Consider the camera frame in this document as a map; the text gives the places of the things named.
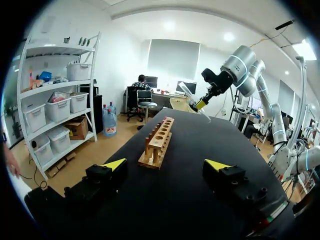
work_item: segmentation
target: black chair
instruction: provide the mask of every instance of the black chair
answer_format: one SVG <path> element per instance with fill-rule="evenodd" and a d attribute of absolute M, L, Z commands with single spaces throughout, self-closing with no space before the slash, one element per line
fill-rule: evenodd
<path fill-rule="evenodd" d="M 128 100 L 127 100 L 127 107 L 129 108 L 129 111 L 127 114 L 127 121 L 130 121 L 130 118 L 138 116 L 140 118 L 140 122 L 142 123 L 144 119 L 141 116 L 141 110 L 138 108 L 138 90 L 144 90 L 143 87 L 139 86 L 128 86 Z"/>
<path fill-rule="evenodd" d="M 138 99 L 138 107 L 145 109 L 145 120 L 144 124 L 148 122 L 148 111 L 149 109 L 156 108 L 158 105 L 152 102 L 152 92 L 151 90 L 138 90 L 137 99 Z M 140 130 L 143 125 L 138 126 L 136 129 Z"/>

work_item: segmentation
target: shelf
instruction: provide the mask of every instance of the shelf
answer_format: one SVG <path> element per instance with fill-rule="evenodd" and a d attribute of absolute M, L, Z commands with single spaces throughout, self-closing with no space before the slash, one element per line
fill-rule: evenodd
<path fill-rule="evenodd" d="M 90 83 L 91 83 L 91 80 L 68 81 L 68 82 L 55 83 L 55 84 L 41 86 L 41 87 L 37 87 L 36 89 L 22 92 L 22 93 L 20 93 L 20 98 L 24 99 L 24 98 L 30 97 L 34 94 L 39 94 L 39 93 L 53 90 L 53 89 L 60 89 L 60 88 L 64 88 L 64 87 L 76 86 L 76 85 L 80 85 L 80 84 L 90 84 Z"/>
<path fill-rule="evenodd" d="M 66 121 L 69 121 L 71 119 L 74 119 L 75 117 L 78 117 L 82 114 L 86 114 L 88 112 L 91 111 L 91 108 L 87 108 L 86 110 L 83 110 L 83 111 L 79 111 L 79 112 L 76 112 L 76 113 L 70 113 L 70 116 L 68 118 L 65 118 L 59 122 L 54 122 L 54 121 L 51 121 L 47 118 L 47 123 L 45 126 L 43 126 L 42 128 L 38 129 L 37 131 L 35 132 L 32 132 L 30 134 L 28 134 L 27 138 L 26 138 L 26 141 L 30 141 L 32 139 L 34 139 L 35 137 L 39 136 L 40 134 L 43 134 L 45 133 L 46 131 L 66 122 Z"/>
<path fill-rule="evenodd" d="M 71 145 L 68 149 L 64 150 L 61 153 L 55 152 L 54 150 L 52 150 L 53 152 L 53 158 L 47 163 L 45 164 L 42 169 L 43 171 L 48 170 L 53 164 L 55 164 L 56 162 L 58 162 L 60 159 L 62 159 L 65 155 L 67 155 L 68 153 L 70 153 L 73 149 L 75 149 L 76 147 L 80 146 L 81 144 L 83 144 L 85 141 L 89 140 L 90 138 L 92 138 L 95 134 L 91 131 L 88 132 L 88 134 L 86 135 L 84 140 L 70 140 Z"/>
<path fill-rule="evenodd" d="M 94 52 L 92 47 L 81 45 L 61 44 L 44 44 L 33 43 L 26 46 L 26 58 L 34 58 L 39 56 L 80 56 L 89 52 Z"/>

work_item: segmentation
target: red object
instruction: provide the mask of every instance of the red object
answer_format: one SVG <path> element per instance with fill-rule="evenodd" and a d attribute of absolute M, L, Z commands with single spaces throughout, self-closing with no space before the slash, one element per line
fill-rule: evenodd
<path fill-rule="evenodd" d="M 52 98 L 52 103 L 57 103 L 57 102 L 60 102 L 60 101 L 62 101 L 62 100 L 65 100 L 65 98 L 62 97 L 62 96 L 53 97 L 53 98 Z"/>

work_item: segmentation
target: human hand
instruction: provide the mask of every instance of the human hand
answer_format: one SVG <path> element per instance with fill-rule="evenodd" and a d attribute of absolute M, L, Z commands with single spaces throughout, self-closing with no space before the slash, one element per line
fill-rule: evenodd
<path fill-rule="evenodd" d="M 8 169 L 10 170 L 10 172 L 12 173 L 12 175 L 15 175 L 17 178 L 19 178 L 20 176 L 19 164 L 6 144 L 4 144 L 4 156 L 5 156 L 5 163 Z"/>

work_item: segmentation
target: plastic storage box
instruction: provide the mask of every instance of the plastic storage box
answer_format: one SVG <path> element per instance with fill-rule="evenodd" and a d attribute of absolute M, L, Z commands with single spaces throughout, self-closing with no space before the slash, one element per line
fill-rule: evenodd
<path fill-rule="evenodd" d="M 29 126 L 31 132 L 33 133 L 47 124 L 45 105 L 46 104 L 32 104 L 24 108 L 23 113 L 26 124 Z"/>
<path fill-rule="evenodd" d="M 62 153 L 70 147 L 69 132 L 70 130 L 64 126 L 57 126 L 48 132 L 51 146 L 57 153 Z"/>
<path fill-rule="evenodd" d="M 31 141 L 32 147 L 35 149 L 34 154 L 39 164 L 43 167 L 54 157 L 49 138 L 42 134 Z"/>
<path fill-rule="evenodd" d="M 69 81 L 82 81 L 91 79 L 92 64 L 71 63 L 66 66 L 66 78 Z"/>
<path fill-rule="evenodd" d="M 45 113 L 49 119 L 55 123 L 60 122 L 70 116 L 70 100 L 67 98 L 58 102 L 46 102 L 45 103 Z"/>
<path fill-rule="evenodd" d="M 88 94 L 89 93 L 87 92 L 79 92 L 74 96 L 70 96 L 71 97 L 70 112 L 77 113 L 85 110 L 87 108 Z"/>

